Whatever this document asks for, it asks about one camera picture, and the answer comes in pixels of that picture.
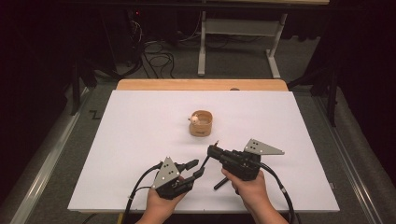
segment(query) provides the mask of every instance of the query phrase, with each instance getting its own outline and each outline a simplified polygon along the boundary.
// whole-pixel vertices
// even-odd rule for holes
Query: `white tabletop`
[[[189,134],[191,113],[213,115],[212,134]],[[194,159],[206,150],[243,150],[255,138],[285,151],[262,156],[287,189],[296,212],[335,212],[339,207],[319,162],[292,92],[287,91],[113,91],[79,177],[69,210],[123,212],[127,197],[148,168],[169,156],[174,162]],[[221,164],[210,159],[204,175],[177,206],[176,213],[245,213],[230,183],[213,187],[224,177]],[[150,186],[156,172],[140,187]],[[276,181],[264,172],[268,194],[278,211],[289,208]],[[137,192],[132,210],[146,208],[147,190]]]

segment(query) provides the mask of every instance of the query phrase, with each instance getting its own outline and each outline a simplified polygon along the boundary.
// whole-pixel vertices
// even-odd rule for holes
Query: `gray floor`
[[[223,48],[217,48],[225,43],[223,39],[209,42],[208,45],[213,48],[207,49],[205,78],[271,78],[268,63],[263,57],[263,51],[271,46],[271,40],[263,38],[250,41],[251,37],[238,36],[233,38],[237,41],[230,41]],[[281,40],[276,62],[285,81],[289,82],[303,74],[317,43],[318,40]],[[174,54],[174,77],[197,78],[199,47],[195,42],[185,44],[176,48],[164,45],[163,50]],[[147,51],[153,52],[158,48],[158,45],[153,45]],[[154,77],[146,63],[145,67],[149,75]],[[169,71],[170,66],[163,70],[165,78],[170,77]],[[147,75],[143,69],[129,76],[145,77]],[[63,153],[26,223],[82,223],[89,216],[70,212],[66,208],[100,123],[99,119],[92,119],[90,111],[96,110],[97,117],[101,117],[109,94],[116,85],[115,81],[99,79],[98,87],[86,94],[87,101],[80,109],[79,118],[64,144]],[[322,102],[325,99],[311,97],[308,87],[297,87],[292,91],[326,176],[334,185],[333,192],[341,208],[339,213],[300,214],[302,223],[396,223],[395,188],[362,135],[341,90],[337,94],[336,128],[330,127],[323,116]],[[69,116],[70,103],[69,101],[66,110],[1,207],[0,223],[10,223],[14,218],[41,165],[54,146],[59,144],[65,126],[72,119]],[[118,215],[98,215],[89,223],[116,223],[117,217]]]

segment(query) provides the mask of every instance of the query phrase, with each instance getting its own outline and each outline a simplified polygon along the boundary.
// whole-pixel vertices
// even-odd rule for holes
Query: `table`
[[[276,4],[294,4],[294,5],[328,5],[329,0],[221,0],[225,2],[249,2],[249,3],[276,3]],[[285,26],[287,13],[282,13],[279,21],[246,21],[246,20],[224,20],[224,19],[207,19],[206,12],[202,12],[201,19],[201,47],[198,58],[198,76],[205,75],[205,36],[206,34],[222,35],[263,35],[272,36],[273,46],[265,51],[266,58],[270,65],[273,78],[280,78],[277,69],[275,53],[276,48]]]
[[[228,91],[231,88],[241,91]],[[202,107],[210,107],[213,112],[213,129],[208,137],[197,138],[188,133],[187,118],[193,109]],[[243,125],[233,119],[242,120]],[[262,119],[265,129],[256,125],[262,124]],[[286,152],[284,156],[265,156],[262,161],[277,172],[296,212],[339,211],[292,92],[277,79],[120,81],[108,102],[68,209],[84,213],[122,212],[137,178],[159,160],[170,156],[180,163],[194,159],[202,162],[207,147],[216,140],[224,149],[242,150],[252,133],[258,140]],[[218,161],[209,160],[204,175],[195,181],[176,213],[246,213],[229,184],[212,190],[223,178],[220,167]],[[275,180],[267,176],[274,207],[288,211]],[[153,178],[154,174],[148,175],[141,186],[150,186]],[[136,194],[132,210],[143,212],[145,207],[146,193],[142,190]]]

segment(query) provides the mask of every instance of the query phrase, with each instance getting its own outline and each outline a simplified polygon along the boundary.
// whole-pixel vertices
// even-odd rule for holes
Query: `hand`
[[[186,196],[186,193],[178,195],[173,200],[167,200],[161,198],[155,189],[148,190],[148,200],[146,211],[138,224],[162,224],[168,219],[173,212],[177,204]]]
[[[225,169],[221,171],[232,182],[233,188],[238,191],[256,224],[287,223],[271,205],[262,170],[259,171],[256,179],[250,181],[243,181]]]

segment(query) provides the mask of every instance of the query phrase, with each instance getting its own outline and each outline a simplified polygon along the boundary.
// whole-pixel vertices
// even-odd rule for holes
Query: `gray carpet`
[[[238,41],[231,41],[223,48],[218,48],[224,45],[221,39],[212,40],[209,43],[209,46],[213,48],[207,49],[205,78],[271,78],[268,63],[263,55],[265,48],[262,47],[270,46],[271,41],[265,38],[256,41],[238,36],[235,38]],[[291,81],[303,74],[317,43],[317,40],[305,42],[298,42],[296,39],[281,40],[276,53],[276,61],[284,80]],[[197,78],[199,47],[193,41],[186,45],[179,45],[176,48],[163,45],[163,50],[174,54],[175,69],[172,73],[174,77]],[[158,48],[159,46],[153,45],[147,51],[154,52]],[[145,67],[149,76],[155,77],[146,62]],[[122,64],[120,65],[120,72],[127,69]],[[170,70],[171,67],[166,66],[163,69],[163,77],[169,78]],[[143,68],[129,76],[129,78],[145,77],[147,74]],[[96,110],[97,117],[101,117],[106,109],[108,97],[116,85],[115,81],[99,79],[97,88],[91,91],[90,98],[81,109],[78,122],[65,145],[49,183],[27,223],[82,223],[89,216],[89,214],[70,212],[67,210],[67,205],[100,123],[99,119],[92,119],[90,111]],[[307,87],[296,88],[293,92],[326,176],[329,182],[335,185],[333,192],[341,209],[338,213],[300,214],[302,223],[371,223],[366,218],[361,203],[350,184],[327,121],[318,108],[318,99],[310,96]],[[337,101],[336,130],[340,133],[361,179],[370,191],[383,223],[396,223],[395,189],[361,134],[356,120],[348,111],[347,102],[340,91]],[[50,134],[49,138],[55,138],[55,136],[56,134],[54,136]],[[19,184],[8,197],[7,203],[3,205],[0,223],[9,223],[12,219],[22,197],[30,187],[29,183],[33,181],[40,163],[48,153],[46,147],[37,151],[37,155],[29,164]],[[116,223],[117,218],[118,215],[101,214],[89,223]]]

